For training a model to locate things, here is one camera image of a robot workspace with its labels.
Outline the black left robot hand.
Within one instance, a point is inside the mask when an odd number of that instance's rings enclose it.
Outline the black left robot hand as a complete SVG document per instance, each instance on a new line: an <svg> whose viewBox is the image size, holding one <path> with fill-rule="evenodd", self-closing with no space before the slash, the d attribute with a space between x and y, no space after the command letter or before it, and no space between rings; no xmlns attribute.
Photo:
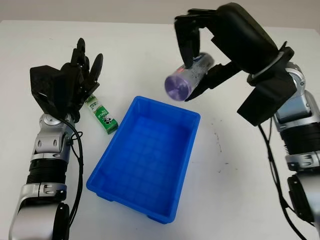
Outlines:
<svg viewBox="0 0 320 240"><path fill-rule="evenodd" d="M67 89L70 90L68 107L79 111L87 98L98 88L98 78L101 74L104 57L100 53L96 56L92 66L85 54L86 43L79 38L76 48L73 49L70 62L61 67L67 76Z"/></svg>

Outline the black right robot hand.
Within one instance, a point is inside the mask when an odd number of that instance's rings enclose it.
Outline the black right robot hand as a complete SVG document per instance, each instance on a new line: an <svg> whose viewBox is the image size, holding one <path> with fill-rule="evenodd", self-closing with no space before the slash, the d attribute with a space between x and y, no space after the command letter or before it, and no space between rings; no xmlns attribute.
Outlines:
<svg viewBox="0 0 320 240"><path fill-rule="evenodd" d="M240 71L256 74L277 56L278 48L265 30L239 4L230 2L213 9L189 9L186 15L176 16L174 29L183 63L190 68L200 53L200 29L207 28L211 41L230 62L210 68L187 98L198 97Z"/></svg>

